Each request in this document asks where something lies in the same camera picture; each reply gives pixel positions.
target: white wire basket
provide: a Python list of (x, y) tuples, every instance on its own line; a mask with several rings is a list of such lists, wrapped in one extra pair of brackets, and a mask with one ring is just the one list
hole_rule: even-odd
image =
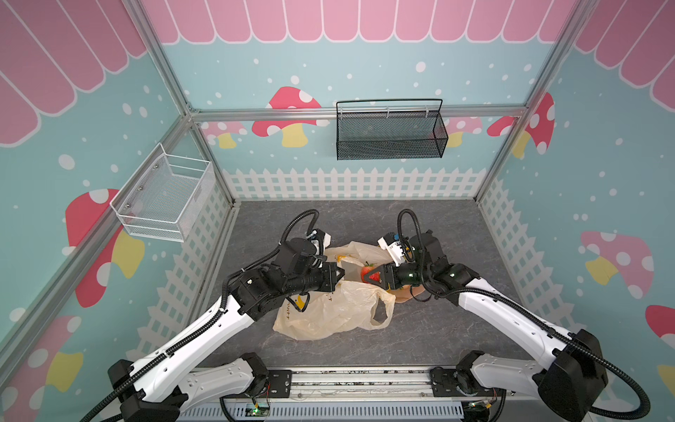
[(147, 168), (127, 181), (110, 206), (132, 236), (184, 242), (214, 185), (210, 161), (170, 155), (157, 144)]

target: pink mushroom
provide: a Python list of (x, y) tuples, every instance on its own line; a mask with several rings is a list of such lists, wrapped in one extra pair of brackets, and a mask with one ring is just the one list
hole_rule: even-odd
[(445, 120), (445, 129), (448, 131), (448, 148), (459, 147), (462, 144), (462, 134), (479, 134), (483, 131), (483, 122), (479, 117), (451, 117)]
[(621, 273), (628, 291), (636, 299), (643, 297), (651, 287), (654, 278), (654, 260), (644, 240), (622, 234), (583, 232), (581, 242), (586, 250), (599, 255), (594, 261), (586, 262), (586, 268), (593, 279), (606, 286), (610, 278)]
[(236, 148), (237, 143), (231, 134), (248, 134), (242, 122), (204, 122), (200, 127), (209, 144), (215, 145), (218, 139), (218, 146), (222, 149)]
[[(292, 86), (280, 88), (269, 101), (268, 109), (318, 109), (319, 102), (311, 95)], [(253, 124), (253, 133), (258, 136), (270, 136), (280, 130), (283, 132), (281, 145), (288, 148), (299, 148), (307, 145), (307, 136), (302, 130), (303, 124), (328, 126), (328, 120), (284, 120), (279, 122), (259, 121)]]
[(654, 334), (675, 348), (675, 309), (651, 305), (645, 311), (645, 319)]
[[(487, 134), (490, 136), (503, 136), (509, 133), (514, 121), (515, 117), (502, 117), (487, 129)], [(515, 157), (523, 159), (525, 156), (525, 146), (532, 139), (535, 147), (537, 147), (537, 152), (544, 154), (551, 144), (555, 125), (556, 106), (553, 97), (549, 93), (546, 93), (525, 130), (518, 137), (511, 152)]]
[(38, 340), (19, 370), (2, 391), (4, 421), (33, 422), (40, 413), (45, 386), (68, 391), (82, 368), (82, 353), (59, 352), (80, 327), (80, 317), (58, 317)]
[[(93, 190), (78, 196), (68, 205), (65, 210), (65, 226), (69, 246), (63, 248), (65, 255), (70, 254), (80, 244), (116, 193), (116, 189)], [(122, 273), (131, 278), (143, 259), (144, 251), (145, 243), (131, 238), (120, 226), (75, 288), (80, 306), (88, 308), (101, 300), (108, 285), (111, 263), (117, 264)]]

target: gray marble floor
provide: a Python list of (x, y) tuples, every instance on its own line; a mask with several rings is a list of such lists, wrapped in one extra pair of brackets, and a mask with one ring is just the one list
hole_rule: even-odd
[[(274, 249), (288, 222), (305, 209), (321, 216), (316, 227), (333, 236), (332, 246), (352, 240), (377, 244), (384, 233), (396, 231), (403, 208), (417, 214), (422, 231), (432, 229), (448, 259), (478, 271), (505, 295), (518, 300), (514, 286), (473, 201), (284, 201), (244, 202), (227, 246), (220, 276)], [(298, 224), (289, 238), (300, 235)], [(414, 234), (404, 219), (404, 233)], [(214, 289), (211, 303), (219, 296)], [(374, 331), (356, 328), (323, 340), (296, 341), (272, 330), (277, 313), (240, 332), (209, 356), (202, 366), (228, 363), (245, 352), (256, 352), (270, 367), (297, 365), (452, 365), (472, 349), (500, 357), (527, 359), (527, 353), (477, 316), (447, 300), (409, 300), (394, 307), (389, 327)]]

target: metal mesh basket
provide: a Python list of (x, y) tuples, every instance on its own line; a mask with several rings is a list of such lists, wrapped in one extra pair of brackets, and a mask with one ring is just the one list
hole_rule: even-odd
[[(167, 154), (161, 144), (153, 155), (142, 175), (127, 182), (133, 186), (125, 185), (110, 206), (133, 236), (184, 242), (215, 185), (213, 165)], [(128, 193), (118, 198), (123, 192)]]
[[(363, 107), (365, 102), (388, 105)], [(337, 159), (443, 157), (448, 133), (442, 104), (441, 99), (338, 101)]]

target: plastic bag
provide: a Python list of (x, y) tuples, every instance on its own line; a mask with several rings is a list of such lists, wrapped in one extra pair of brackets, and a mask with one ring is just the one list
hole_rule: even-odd
[[(292, 299), (303, 305), (302, 297)], [(381, 323), (374, 320), (378, 300), (387, 312), (387, 319)], [(372, 284), (340, 281), (333, 293), (312, 292), (305, 312), (298, 312), (285, 301), (273, 329), (296, 340), (319, 340), (356, 327), (386, 328), (394, 315), (395, 301), (393, 294)]]
[[(392, 261), (389, 253), (372, 244), (365, 244), (360, 242), (350, 242), (346, 246), (337, 248), (328, 248), (324, 251), (329, 262), (337, 262), (337, 265), (344, 269), (345, 274), (343, 280), (350, 280), (353, 282), (362, 282), (361, 269), (368, 263), (373, 267), (378, 265), (390, 263)], [(412, 293), (419, 296), (425, 289), (422, 286), (412, 288)], [(410, 286), (403, 286), (397, 290), (389, 290), (396, 296), (396, 303), (403, 303), (410, 299)]]

